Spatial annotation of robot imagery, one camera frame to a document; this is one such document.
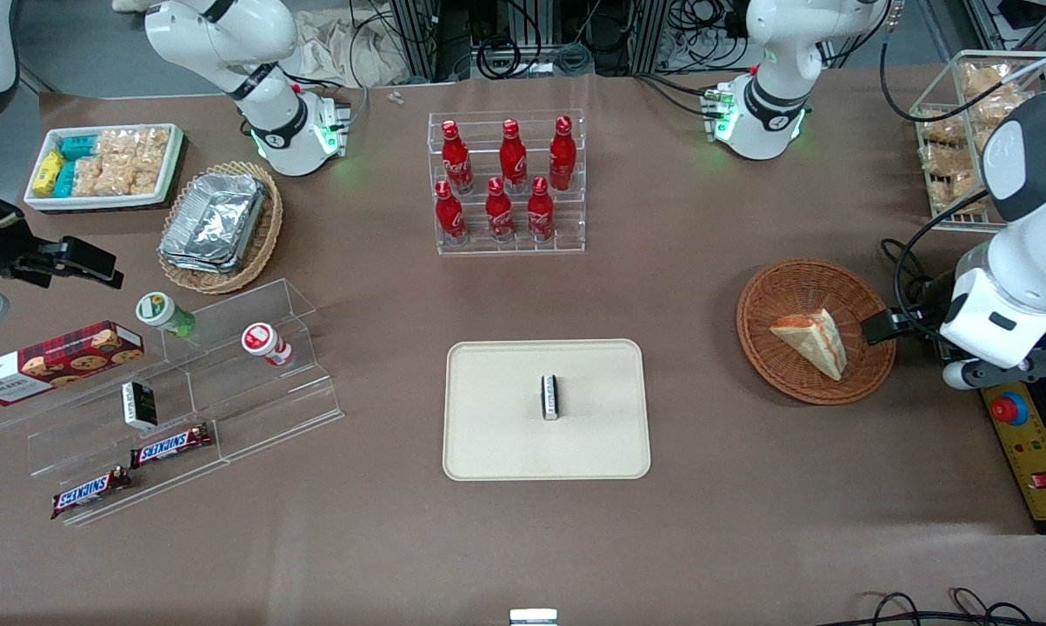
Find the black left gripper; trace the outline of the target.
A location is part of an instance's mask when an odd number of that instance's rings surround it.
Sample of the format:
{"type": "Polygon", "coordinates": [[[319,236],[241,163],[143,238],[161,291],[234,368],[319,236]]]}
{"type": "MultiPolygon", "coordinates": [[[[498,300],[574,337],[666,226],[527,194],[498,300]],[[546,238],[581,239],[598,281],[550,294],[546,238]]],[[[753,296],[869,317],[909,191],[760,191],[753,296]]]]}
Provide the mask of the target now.
{"type": "Polygon", "coordinates": [[[881,310],[862,321],[862,336],[869,346],[896,340],[902,336],[943,340],[940,326],[950,310],[955,288],[955,272],[931,276],[917,274],[909,278],[909,313],[881,310]]]}

